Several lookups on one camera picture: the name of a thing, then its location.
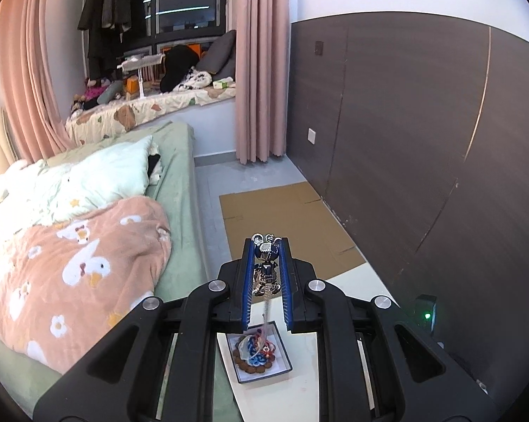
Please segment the black jewelry box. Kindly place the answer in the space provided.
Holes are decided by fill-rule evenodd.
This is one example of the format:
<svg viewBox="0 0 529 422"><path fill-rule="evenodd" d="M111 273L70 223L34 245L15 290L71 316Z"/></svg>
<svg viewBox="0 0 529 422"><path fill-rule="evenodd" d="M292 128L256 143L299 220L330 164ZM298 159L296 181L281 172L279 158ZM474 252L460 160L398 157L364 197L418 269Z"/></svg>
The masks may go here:
<svg viewBox="0 0 529 422"><path fill-rule="evenodd" d="M293 370L275 321L256 325L244 333L228 333L225 338L239 384L286 375Z"/></svg>

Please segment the brown cardboard sheet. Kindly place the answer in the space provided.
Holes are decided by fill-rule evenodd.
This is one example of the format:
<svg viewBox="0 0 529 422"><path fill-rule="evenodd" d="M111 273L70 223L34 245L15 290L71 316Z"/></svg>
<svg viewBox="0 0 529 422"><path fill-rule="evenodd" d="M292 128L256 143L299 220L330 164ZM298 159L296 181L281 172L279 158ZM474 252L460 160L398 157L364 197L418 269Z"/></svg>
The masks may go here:
<svg viewBox="0 0 529 422"><path fill-rule="evenodd" d="M309 183L226 194L220 203L230 254L235 259L242 256L244 241L259 232L287 238L291 255L312 264L322 279L365 263Z"/></svg>

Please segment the green bed mattress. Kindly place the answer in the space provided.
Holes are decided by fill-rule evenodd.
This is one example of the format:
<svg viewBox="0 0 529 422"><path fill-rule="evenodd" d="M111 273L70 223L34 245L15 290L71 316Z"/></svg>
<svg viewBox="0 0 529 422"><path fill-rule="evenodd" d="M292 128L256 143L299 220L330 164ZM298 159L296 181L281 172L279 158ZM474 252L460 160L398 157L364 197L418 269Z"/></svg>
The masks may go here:
<svg viewBox="0 0 529 422"><path fill-rule="evenodd" d="M49 158L47 163L52 167L77 163L99 149L119 142L137 141L147 135L152 135L160 146L164 165L159 184L148 188L147 195L159 202L167 213L173 245L155 294L169 301L187 296L207 280L196 192L194 133L190 126L177 122L136 130L61 153ZM60 374L56 371L0 342L0 403L7 405L9 410L16 411L24 419L28 418L38 398L58 378Z"/></svg>

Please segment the black device green light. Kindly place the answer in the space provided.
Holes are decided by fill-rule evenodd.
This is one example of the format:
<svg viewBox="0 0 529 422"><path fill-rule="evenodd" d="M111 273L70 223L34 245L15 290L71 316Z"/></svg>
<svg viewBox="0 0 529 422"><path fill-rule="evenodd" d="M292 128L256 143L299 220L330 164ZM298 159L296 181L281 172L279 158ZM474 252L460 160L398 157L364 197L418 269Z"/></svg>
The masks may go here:
<svg viewBox="0 0 529 422"><path fill-rule="evenodd" d="M414 319L416 324L429 336L434 335L437 316L437 298L421 294L414 300Z"/></svg>

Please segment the patterned window seat cushion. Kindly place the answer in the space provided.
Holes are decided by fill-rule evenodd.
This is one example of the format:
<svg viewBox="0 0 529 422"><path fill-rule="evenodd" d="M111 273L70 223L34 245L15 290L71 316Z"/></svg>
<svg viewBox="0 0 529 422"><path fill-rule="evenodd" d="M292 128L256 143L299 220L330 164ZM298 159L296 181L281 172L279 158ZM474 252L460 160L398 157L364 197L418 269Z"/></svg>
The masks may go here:
<svg viewBox="0 0 529 422"><path fill-rule="evenodd" d="M235 84L231 83L225 89L208 87L154 94L129 101L115 100L107 105L98 105L92 110L84 110L77 117L70 117L65 122L65 130L77 146L93 144L112 136L129 133L136 127L169 113L234 98L236 92Z"/></svg>

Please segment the grey cushion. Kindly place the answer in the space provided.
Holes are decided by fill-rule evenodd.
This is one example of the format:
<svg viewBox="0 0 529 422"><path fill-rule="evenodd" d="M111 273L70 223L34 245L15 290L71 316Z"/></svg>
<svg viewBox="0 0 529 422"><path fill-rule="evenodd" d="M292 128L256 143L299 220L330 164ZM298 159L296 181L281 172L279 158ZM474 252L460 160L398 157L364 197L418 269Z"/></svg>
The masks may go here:
<svg viewBox="0 0 529 422"><path fill-rule="evenodd" d="M235 78L236 38L236 30L219 37L196 65L196 70L208 72L214 80Z"/></svg>

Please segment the pink floral blanket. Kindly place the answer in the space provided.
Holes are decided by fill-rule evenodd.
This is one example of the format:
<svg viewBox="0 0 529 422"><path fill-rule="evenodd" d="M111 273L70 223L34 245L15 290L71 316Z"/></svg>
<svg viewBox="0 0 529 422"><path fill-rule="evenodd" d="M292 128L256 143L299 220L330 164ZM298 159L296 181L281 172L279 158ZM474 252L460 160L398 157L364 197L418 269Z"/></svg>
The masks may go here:
<svg viewBox="0 0 529 422"><path fill-rule="evenodd" d="M153 295L171 248L147 196L0 238L0 341L65 373Z"/></svg>

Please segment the light green pillow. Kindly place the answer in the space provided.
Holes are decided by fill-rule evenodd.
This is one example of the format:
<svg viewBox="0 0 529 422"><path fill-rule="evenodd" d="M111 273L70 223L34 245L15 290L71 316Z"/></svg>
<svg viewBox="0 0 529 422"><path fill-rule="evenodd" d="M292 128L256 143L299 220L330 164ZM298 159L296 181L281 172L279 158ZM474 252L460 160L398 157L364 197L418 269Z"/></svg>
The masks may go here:
<svg viewBox="0 0 529 422"><path fill-rule="evenodd" d="M0 236L34 225L51 226L124 198L149 186L153 137L121 142L80 162L50 166L44 160L0 176Z"/></svg>

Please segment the pink curtain right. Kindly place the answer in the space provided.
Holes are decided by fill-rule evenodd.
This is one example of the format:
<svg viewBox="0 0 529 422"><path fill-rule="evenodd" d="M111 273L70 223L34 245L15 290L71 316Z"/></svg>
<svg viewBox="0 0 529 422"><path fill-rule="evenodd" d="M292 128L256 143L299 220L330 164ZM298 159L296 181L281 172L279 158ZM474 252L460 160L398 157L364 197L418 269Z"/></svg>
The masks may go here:
<svg viewBox="0 0 529 422"><path fill-rule="evenodd" d="M286 153L289 0L236 0L236 156Z"/></svg>

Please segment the pink curtain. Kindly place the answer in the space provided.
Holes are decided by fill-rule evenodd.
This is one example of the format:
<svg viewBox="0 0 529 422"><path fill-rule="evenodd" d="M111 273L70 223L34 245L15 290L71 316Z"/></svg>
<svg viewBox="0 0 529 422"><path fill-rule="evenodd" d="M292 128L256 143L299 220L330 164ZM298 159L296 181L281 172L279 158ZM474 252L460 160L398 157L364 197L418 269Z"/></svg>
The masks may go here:
<svg viewBox="0 0 529 422"><path fill-rule="evenodd" d="M236 0L236 156L286 153L289 0Z"/></svg>
<svg viewBox="0 0 529 422"><path fill-rule="evenodd" d="M2 0L0 81L18 155L37 161L74 147L66 133L49 71L46 0Z"/></svg>

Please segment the hanging dark clothes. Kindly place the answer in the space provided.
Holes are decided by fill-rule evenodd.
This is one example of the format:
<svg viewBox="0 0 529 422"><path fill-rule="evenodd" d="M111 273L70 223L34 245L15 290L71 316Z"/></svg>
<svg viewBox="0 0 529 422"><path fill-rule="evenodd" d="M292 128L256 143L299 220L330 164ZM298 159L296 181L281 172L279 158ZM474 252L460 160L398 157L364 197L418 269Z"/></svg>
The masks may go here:
<svg viewBox="0 0 529 422"><path fill-rule="evenodd" d="M109 78L127 51L151 36L151 0L84 0L77 28L86 33L91 80Z"/></svg>

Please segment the pink curtain left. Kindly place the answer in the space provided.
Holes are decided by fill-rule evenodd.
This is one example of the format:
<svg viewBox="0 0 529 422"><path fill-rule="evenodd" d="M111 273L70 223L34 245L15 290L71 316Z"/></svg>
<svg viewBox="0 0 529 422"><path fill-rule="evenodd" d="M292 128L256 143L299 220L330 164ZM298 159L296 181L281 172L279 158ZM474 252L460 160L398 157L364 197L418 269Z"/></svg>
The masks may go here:
<svg viewBox="0 0 529 422"><path fill-rule="evenodd" d="M46 0L2 0L0 81L18 155L37 161L74 147L66 133L49 71Z"/></svg>

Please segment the white wall socket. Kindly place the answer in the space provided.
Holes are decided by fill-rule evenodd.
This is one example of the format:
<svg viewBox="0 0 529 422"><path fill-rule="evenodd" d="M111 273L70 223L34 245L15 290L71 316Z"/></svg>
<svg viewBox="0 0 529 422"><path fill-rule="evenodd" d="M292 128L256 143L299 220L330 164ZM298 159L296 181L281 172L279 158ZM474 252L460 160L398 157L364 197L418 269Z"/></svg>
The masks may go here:
<svg viewBox="0 0 529 422"><path fill-rule="evenodd" d="M315 132L315 130L312 130L311 128L309 128L307 130L307 141L310 144L312 144L312 145L315 144L315 142L316 142L316 132Z"/></svg>

